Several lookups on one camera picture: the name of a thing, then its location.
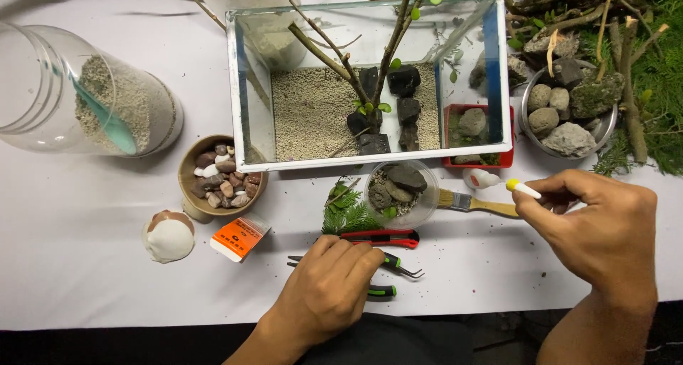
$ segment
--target orange packet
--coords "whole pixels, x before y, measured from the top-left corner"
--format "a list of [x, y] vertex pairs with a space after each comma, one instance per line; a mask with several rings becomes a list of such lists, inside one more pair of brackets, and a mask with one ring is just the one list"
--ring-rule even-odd
[[247, 213], [216, 232], [209, 245], [236, 263], [241, 263], [270, 225], [259, 216]]

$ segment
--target aquarium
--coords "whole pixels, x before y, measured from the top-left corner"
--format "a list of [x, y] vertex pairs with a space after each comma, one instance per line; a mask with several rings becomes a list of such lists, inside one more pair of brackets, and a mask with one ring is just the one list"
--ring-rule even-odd
[[[371, 76], [371, 68], [380, 65], [400, 2], [301, 9], [350, 55], [349, 63], [363, 82], [362, 76]], [[355, 90], [310, 51], [300, 58], [301, 43], [288, 27], [296, 23], [321, 52], [339, 62], [319, 34], [292, 7], [229, 11], [229, 89], [238, 168], [299, 169], [510, 150], [503, 0], [443, 0], [437, 6], [425, 2], [420, 11], [396, 49], [400, 68], [391, 68], [384, 81], [381, 102], [391, 110], [382, 113], [379, 134], [354, 139]], [[282, 59], [297, 62], [283, 64]], [[419, 83], [407, 95], [390, 85], [390, 80], [396, 83], [411, 73], [411, 83]], [[471, 88], [471, 79], [477, 89]], [[374, 90], [368, 86], [366, 91]], [[488, 105], [485, 113], [463, 116], [459, 131], [465, 142], [455, 146], [445, 139], [443, 109], [451, 104]], [[414, 136], [416, 142], [406, 141]], [[370, 144], [369, 139], [378, 142]]]

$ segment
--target clay bowl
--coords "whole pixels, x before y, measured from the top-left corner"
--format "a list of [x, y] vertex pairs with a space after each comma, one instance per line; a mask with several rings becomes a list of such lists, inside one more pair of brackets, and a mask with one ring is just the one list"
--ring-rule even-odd
[[196, 168], [195, 160], [201, 153], [212, 149], [213, 145], [217, 142], [225, 142], [229, 146], [235, 145], [232, 135], [214, 134], [204, 137], [190, 147], [178, 168], [178, 183], [184, 196], [182, 208], [192, 218], [203, 223], [210, 222], [215, 216], [238, 216], [248, 212], [268, 185], [268, 172], [264, 171], [261, 173], [261, 184], [256, 195], [241, 208], [212, 208], [205, 199], [197, 198], [196, 195], [192, 194], [190, 188], [197, 182], [197, 177], [194, 174]]
[[[595, 68], [593, 64], [590, 64], [585, 61], [578, 60], [578, 63], [581, 64], [582, 68]], [[591, 132], [593, 135], [593, 138], [595, 138], [595, 147], [588, 151], [585, 155], [581, 157], [565, 157], [558, 152], [547, 148], [545, 145], [541, 143], [541, 141], [536, 138], [536, 136], [531, 132], [531, 128], [529, 127], [529, 114], [528, 114], [528, 109], [527, 109], [527, 103], [529, 101], [529, 95], [531, 94], [531, 89], [534, 88], [538, 80], [541, 78], [545, 70], [541, 70], [536, 75], [531, 78], [531, 81], [529, 81], [529, 85], [526, 87], [526, 90], [524, 91], [524, 97], [522, 98], [522, 110], [520, 111], [520, 118], [519, 118], [519, 124], [524, 133], [526, 133], [527, 136], [529, 136], [529, 139], [531, 142], [534, 143], [537, 147], [539, 147], [542, 151], [544, 151], [547, 155], [553, 156], [558, 159], [585, 159], [589, 155], [597, 152], [604, 146], [604, 144], [607, 142], [607, 140], [610, 138], [610, 135], [612, 135], [612, 132], [614, 131], [614, 128], [617, 126], [617, 117], [619, 116], [619, 107], [617, 105], [614, 105], [611, 111], [607, 111], [599, 116], [600, 118], [600, 124], [597, 125]]]

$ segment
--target white tablecloth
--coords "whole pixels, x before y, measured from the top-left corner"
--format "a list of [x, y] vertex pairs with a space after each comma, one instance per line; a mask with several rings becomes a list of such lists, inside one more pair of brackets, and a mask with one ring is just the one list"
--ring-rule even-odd
[[[327, 192], [351, 168], [272, 173], [254, 208], [272, 231], [242, 265], [209, 247], [224, 219], [196, 224], [198, 242], [187, 258], [167, 265], [152, 262], [140, 231], [154, 213], [180, 209], [176, 169], [184, 151], [200, 136], [232, 133], [224, 34], [187, 0], [0, 0], [0, 20], [77, 33], [157, 75], [186, 112], [178, 142], [144, 159], [40, 155], [0, 143], [0, 329], [257, 321], [291, 273], [286, 256], [305, 253], [320, 234]], [[519, 106], [519, 99], [512, 102]], [[589, 169], [593, 163], [552, 159], [522, 138], [514, 167], [500, 174], [529, 180], [564, 168]], [[440, 168], [438, 160], [427, 164], [442, 187], [470, 192], [458, 170]], [[659, 194], [660, 298], [683, 299], [683, 180], [653, 168], [621, 179]], [[478, 195], [510, 201], [502, 186]], [[414, 251], [387, 250], [425, 276], [411, 281], [380, 269], [373, 282], [396, 285], [398, 295], [390, 302], [368, 303], [366, 311], [418, 315], [568, 308], [589, 291], [523, 221], [437, 211], [419, 232], [422, 241]]]

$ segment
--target human hand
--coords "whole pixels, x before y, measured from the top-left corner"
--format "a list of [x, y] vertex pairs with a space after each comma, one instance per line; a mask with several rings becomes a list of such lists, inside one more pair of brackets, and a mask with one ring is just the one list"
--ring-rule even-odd
[[384, 259], [380, 249], [367, 243], [321, 236], [258, 325], [304, 351], [329, 340], [360, 319], [370, 278]]
[[[576, 169], [526, 185], [543, 197], [513, 192], [517, 213], [567, 269], [610, 301], [656, 302], [653, 191]], [[564, 214], [575, 200], [587, 206]]]

